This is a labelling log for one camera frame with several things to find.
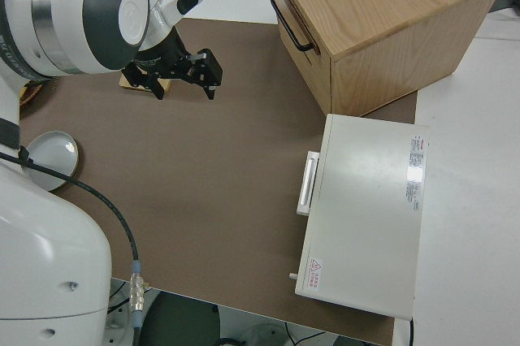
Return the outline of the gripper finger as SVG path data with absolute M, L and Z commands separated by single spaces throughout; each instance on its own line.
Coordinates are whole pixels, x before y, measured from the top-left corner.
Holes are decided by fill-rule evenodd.
M 188 69 L 187 82 L 202 87 L 209 100 L 215 98 L 215 91 L 222 83 L 223 69 L 210 49 L 199 50 L 185 58 Z
M 160 84 L 158 77 L 142 72 L 134 63 L 129 63 L 123 69 L 123 77 L 126 89 L 144 89 L 151 92 L 158 100 L 164 98 L 165 89 Z

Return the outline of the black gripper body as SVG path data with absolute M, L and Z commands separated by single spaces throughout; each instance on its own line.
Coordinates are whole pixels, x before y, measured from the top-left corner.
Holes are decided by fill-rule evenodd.
M 135 57 L 135 64 L 149 74 L 159 78 L 173 78 L 175 63 L 189 56 L 178 33 L 169 33 L 159 44 L 140 50 Z

